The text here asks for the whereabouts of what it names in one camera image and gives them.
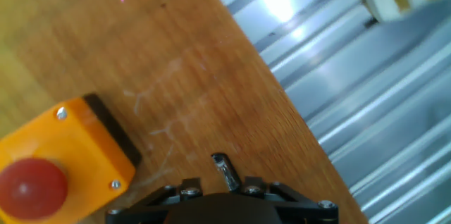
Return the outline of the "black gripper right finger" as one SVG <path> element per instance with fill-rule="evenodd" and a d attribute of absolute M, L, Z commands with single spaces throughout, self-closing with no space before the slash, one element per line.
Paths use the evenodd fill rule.
<path fill-rule="evenodd" d="M 282 223 L 338 224 L 338 206 L 329 201 L 313 201 L 281 182 L 265 182 L 246 177 L 242 195 L 257 198 L 275 210 Z"/>

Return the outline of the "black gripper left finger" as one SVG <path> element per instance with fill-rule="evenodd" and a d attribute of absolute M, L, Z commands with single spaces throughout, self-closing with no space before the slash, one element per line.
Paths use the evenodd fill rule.
<path fill-rule="evenodd" d="M 163 223 L 170 210 L 202 196 L 200 178 L 184 179 L 178 186 L 160 187 L 128 208 L 108 210 L 105 224 Z"/>

